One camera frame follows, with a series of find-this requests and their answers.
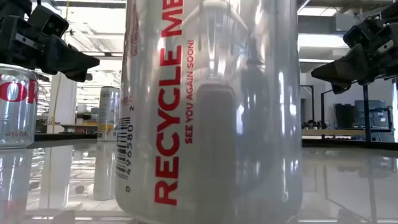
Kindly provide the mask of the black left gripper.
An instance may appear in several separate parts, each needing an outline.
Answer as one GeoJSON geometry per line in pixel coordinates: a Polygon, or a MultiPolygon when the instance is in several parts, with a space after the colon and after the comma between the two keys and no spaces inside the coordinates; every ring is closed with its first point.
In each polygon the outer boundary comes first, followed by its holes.
{"type": "Polygon", "coordinates": [[[78,51],[56,35],[47,36],[19,16],[0,17],[0,63],[58,72],[74,82],[92,81],[89,68],[100,60],[78,51]]]}

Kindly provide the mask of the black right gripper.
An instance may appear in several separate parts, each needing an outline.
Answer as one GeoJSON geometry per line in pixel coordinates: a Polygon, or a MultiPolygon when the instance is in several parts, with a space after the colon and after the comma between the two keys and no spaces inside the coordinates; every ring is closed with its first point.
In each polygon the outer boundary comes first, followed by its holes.
{"type": "Polygon", "coordinates": [[[398,78],[398,14],[369,16],[364,24],[367,46],[356,44],[345,56],[311,72],[313,78],[330,83],[335,95],[355,81],[365,85],[373,78],[398,78]]]}

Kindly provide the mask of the tall white beverage can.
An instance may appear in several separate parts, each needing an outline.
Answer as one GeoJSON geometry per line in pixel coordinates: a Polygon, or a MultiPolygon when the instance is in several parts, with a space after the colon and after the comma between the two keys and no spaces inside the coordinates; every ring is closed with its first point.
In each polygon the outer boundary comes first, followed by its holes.
{"type": "Polygon", "coordinates": [[[104,86],[100,91],[97,139],[99,141],[116,141],[119,123],[120,89],[104,86]]]}

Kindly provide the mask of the silver Diet Coke can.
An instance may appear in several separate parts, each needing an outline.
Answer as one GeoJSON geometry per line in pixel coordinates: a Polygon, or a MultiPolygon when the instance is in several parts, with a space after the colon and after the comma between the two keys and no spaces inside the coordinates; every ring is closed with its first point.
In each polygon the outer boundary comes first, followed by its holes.
{"type": "Polygon", "coordinates": [[[0,64],[0,149],[34,142],[39,84],[26,68],[0,64]]]}
{"type": "Polygon", "coordinates": [[[115,199],[138,224],[300,210],[297,0],[126,0],[115,199]]]}

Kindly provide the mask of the long ceiling light bar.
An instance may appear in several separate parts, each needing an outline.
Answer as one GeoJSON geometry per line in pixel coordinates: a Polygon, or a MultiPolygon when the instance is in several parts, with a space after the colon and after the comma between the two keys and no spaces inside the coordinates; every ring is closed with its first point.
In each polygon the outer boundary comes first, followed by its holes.
{"type": "Polygon", "coordinates": [[[300,63],[331,63],[334,60],[329,60],[329,59],[313,59],[313,58],[300,58],[299,62],[300,63]]]}

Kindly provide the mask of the white building pillar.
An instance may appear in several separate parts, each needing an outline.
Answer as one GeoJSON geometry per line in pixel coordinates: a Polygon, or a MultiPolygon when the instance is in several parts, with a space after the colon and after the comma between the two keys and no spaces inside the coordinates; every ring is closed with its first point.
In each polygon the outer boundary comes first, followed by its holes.
{"type": "Polygon", "coordinates": [[[77,82],[59,73],[52,77],[47,133],[64,132],[59,124],[75,124],[77,82]]]}

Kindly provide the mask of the background monitor on desk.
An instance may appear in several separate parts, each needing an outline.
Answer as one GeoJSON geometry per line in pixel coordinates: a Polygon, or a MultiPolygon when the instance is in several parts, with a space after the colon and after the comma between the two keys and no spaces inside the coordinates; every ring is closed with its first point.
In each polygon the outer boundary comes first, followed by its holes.
{"type": "MultiPolygon", "coordinates": [[[[386,107],[384,100],[369,100],[369,123],[371,128],[387,128],[387,114],[380,108],[386,107]]],[[[364,127],[365,126],[365,114],[364,114],[364,101],[356,100],[355,106],[355,124],[364,127]]]]}

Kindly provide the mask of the bright ceiling light panel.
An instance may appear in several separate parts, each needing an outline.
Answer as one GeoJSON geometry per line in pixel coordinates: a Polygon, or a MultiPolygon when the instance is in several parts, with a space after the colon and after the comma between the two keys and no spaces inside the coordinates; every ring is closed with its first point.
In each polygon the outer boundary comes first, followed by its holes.
{"type": "Polygon", "coordinates": [[[331,34],[299,34],[298,45],[300,47],[348,47],[348,45],[343,41],[342,36],[331,34]]]}

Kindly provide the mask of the black shelf end frame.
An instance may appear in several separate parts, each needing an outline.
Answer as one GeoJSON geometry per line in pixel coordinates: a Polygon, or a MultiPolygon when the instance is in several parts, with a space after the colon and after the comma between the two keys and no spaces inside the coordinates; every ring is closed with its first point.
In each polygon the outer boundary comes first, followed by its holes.
{"type": "MultiPolygon", "coordinates": [[[[321,104],[321,123],[322,128],[325,124],[325,94],[332,92],[332,89],[324,91],[320,93],[320,104],[321,104]]],[[[364,101],[364,119],[365,119],[365,129],[364,135],[366,142],[371,142],[371,127],[369,121],[369,95],[368,95],[368,86],[363,86],[363,101],[364,101]]]]}

